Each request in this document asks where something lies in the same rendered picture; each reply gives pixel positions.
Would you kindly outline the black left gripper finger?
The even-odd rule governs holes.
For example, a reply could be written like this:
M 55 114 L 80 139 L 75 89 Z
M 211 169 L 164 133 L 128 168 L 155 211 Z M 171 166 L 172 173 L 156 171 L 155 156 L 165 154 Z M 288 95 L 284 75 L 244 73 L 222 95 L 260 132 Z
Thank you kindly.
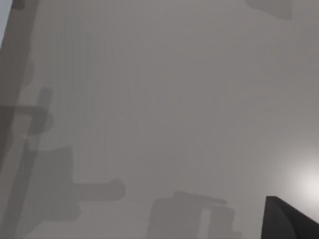
M 279 197 L 267 196 L 261 239 L 319 239 L 319 223 Z

